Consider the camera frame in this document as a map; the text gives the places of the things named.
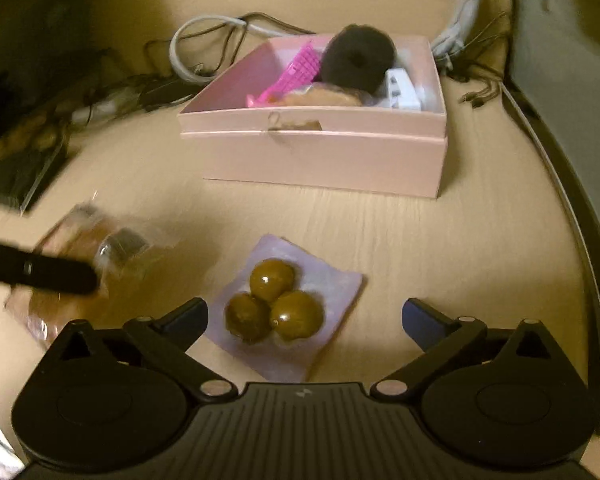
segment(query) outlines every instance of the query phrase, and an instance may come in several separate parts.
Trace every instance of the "pink object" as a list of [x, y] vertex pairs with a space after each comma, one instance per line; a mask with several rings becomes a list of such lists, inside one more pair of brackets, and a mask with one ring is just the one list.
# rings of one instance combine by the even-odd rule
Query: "pink object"
[[272, 98], [279, 98], [297, 88], [310, 84], [320, 72], [320, 56], [311, 45], [305, 43], [285, 68], [280, 78], [267, 88], [260, 97], [247, 95], [247, 106], [254, 108], [270, 105]]
[[[392, 37], [422, 111], [245, 108], [247, 94], [275, 83], [307, 39], [266, 41], [181, 111], [182, 137], [196, 143], [203, 177], [436, 197], [447, 145], [446, 111], [426, 38]], [[318, 52], [330, 39], [311, 37]]]
[[[247, 345], [224, 326], [224, 307], [234, 294], [249, 290], [253, 267], [267, 258], [280, 258], [300, 270], [296, 288], [320, 297], [324, 324], [307, 339], [290, 344], [270, 334], [264, 341]], [[320, 350], [331, 340], [362, 285], [362, 274], [334, 269], [282, 238], [264, 235], [253, 248], [244, 268], [209, 304], [205, 336], [274, 383], [302, 383]]]

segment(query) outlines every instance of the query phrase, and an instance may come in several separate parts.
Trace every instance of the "brown round fruit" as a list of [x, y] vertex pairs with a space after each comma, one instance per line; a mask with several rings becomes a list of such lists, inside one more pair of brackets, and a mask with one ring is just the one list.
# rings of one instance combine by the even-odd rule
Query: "brown round fruit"
[[251, 294], [240, 292], [224, 308], [226, 329], [245, 343], [257, 343], [271, 332], [269, 306]]
[[280, 296], [271, 307], [273, 330], [285, 341], [311, 337], [324, 323], [324, 309], [309, 294], [294, 290]]
[[282, 260], [264, 260], [257, 264], [249, 278], [251, 293], [261, 300], [271, 303], [294, 287], [296, 272]]

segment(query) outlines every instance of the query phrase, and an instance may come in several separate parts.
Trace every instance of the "pink box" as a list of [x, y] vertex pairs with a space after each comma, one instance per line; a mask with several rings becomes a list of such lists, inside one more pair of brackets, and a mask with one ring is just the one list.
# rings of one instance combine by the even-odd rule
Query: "pink box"
[[392, 37], [422, 111], [246, 107], [246, 96], [275, 83], [309, 38], [320, 51], [331, 37], [268, 40], [181, 111], [182, 137], [197, 144], [203, 177], [435, 198], [446, 154], [446, 110], [426, 38]]

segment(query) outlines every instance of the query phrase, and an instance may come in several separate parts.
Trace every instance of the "purple napkin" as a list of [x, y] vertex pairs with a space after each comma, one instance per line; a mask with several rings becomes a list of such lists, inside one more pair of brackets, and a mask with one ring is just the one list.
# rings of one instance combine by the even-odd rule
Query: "purple napkin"
[[[296, 288], [320, 299], [324, 307], [324, 324], [314, 336], [287, 344], [272, 333], [264, 341], [247, 345], [226, 330], [226, 304], [234, 294], [249, 290], [253, 267], [268, 258], [291, 263], [299, 274]], [[264, 235], [249, 254], [244, 268], [209, 304], [209, 324], [205, 335], [267, 381], [301, 383], [306, 380], [318, 352], [342, 322], [361, 284], [362, 274], [334, 269], [282, 238]]]

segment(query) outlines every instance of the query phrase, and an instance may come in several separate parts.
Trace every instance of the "bundled white cable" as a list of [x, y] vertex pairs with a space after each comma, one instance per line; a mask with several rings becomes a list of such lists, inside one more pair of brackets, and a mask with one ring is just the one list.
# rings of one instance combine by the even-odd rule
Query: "bundled white cable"
[[186, 65], [180, 59], [178, 55], [178, 43], [180, 42], [180, 37], [182, 33], [187, 30], [191, 25], [199, 22], [204, 22], [206, 20], [216, 20], [224, 23], [229, 23], [231, 25], [237, 25], [238, 27], [246, 27], [250, 32], [257, 32], [258, 34], [262, 34], [269, 38], [279, 37], [279, 36], [289, 36], [286, 32], [280, 32], [279, 30], [271, 30], [269, 28], [259, 27], [257, 25], [253, 25], [253, 23], [245, 22], [244, 20], [240, 20], [238, 18], [232, 18], [230, 16], [219, 16], [217, 14], [205, 14], [203, 16], [196, 16], [195, 18], [191, 18], [188, 22], [184, 23], [173, 35], [171, 38], [171, 43], [169, 44], [169, 62], [171, 63], [171, 67], [173, 67], [173, 71], [184, 81], [187, 83], [196, 83], [196, 84], [206, 84], [213, 81], [215, 76], [202, 76], [198, 75], [195, 72], [189, 70]]
[[464, 48], [464, 42], [474, 26], [480, 0], [459, 0], [456, 13], [440, 35], [431, 44], [439, 66], [449, 66], [450, 57]]

